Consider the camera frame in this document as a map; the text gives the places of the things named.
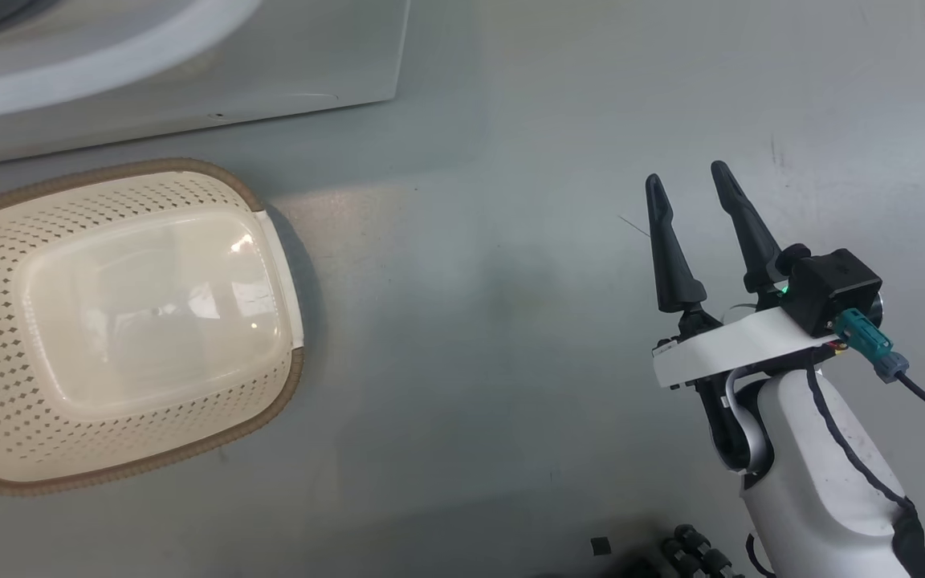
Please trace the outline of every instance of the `laundry basket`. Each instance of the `laundry basket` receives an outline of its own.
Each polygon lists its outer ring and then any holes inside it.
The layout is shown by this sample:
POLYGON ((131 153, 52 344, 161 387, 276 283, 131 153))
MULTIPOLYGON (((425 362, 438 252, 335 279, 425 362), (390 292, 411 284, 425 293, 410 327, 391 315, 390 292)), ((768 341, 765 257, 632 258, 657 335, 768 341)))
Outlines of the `laundry basket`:
POLYGON ((0 195, 0 494, 107 482, 267 424, 301 315, 262 205, 202 161, 0 195))

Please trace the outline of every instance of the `teal connector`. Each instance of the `teal connector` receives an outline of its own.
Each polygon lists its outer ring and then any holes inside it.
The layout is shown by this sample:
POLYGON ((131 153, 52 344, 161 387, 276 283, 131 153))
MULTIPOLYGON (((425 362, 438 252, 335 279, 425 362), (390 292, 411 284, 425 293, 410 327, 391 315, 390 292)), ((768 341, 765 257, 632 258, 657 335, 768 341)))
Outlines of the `teal connector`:
POLYGON ((909 360, 891 351, 893 341, 857 308, 842 311, 833 323, 833 332, 869 360, 885 384, 895 381, 897 373, 909 369, 909 360))

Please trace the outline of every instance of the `washing machine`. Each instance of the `washing machine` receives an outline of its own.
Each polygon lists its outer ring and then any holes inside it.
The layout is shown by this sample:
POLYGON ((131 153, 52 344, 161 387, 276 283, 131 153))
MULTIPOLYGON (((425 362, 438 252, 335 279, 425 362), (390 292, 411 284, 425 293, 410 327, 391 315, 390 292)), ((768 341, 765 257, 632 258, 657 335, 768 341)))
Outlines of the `washing machine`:
POLYGON ((0 161, 395 96, 409 0, 0 0, 0 161))

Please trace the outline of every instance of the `gray floor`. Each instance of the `gray floor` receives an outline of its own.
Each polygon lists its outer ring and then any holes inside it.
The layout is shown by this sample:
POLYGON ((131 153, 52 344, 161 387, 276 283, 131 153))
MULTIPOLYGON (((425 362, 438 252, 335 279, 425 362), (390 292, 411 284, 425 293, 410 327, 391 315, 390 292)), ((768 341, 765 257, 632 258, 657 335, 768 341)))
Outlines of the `gray floor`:
MULTIPOLYGON (((166 155, 287 217, 308 365, 267 428, 126 482, 0 498, 0 577, 588 575, 588 538, 750 520, 692 392, 654 387, 642 183, 719 314, 708 162, 779 242, 850 246, 925 384, 925 2, 417 0, 393 102, 0 165, 166 155)), ((925 522, 925 406, 829 363, 925 522)))

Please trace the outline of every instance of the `white robotic arm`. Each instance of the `white robotic arm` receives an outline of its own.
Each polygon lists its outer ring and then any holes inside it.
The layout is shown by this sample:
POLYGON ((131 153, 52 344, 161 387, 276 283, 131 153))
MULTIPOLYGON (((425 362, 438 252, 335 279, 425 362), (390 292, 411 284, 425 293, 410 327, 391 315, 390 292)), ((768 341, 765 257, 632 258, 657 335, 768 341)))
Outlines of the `white robotic arm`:
POLYGON ((658 308, 682 312, 653 350, 662 387, 694 388, 716 453, 741 474, 760 542, 780 578, 925 578, 915 506, 840 394, 815 365, 851 344, 885 381, 907 362, 876 328, 881 279, 850 252, 781 251, 730 169, 712 176, 731 215, 757 312, 722 325, 702 310, 661 181, 647 180, 658 308), (789 278, 787 287, 776 284, 789 278), (750 385, 739 381, 756 377, 750 385))

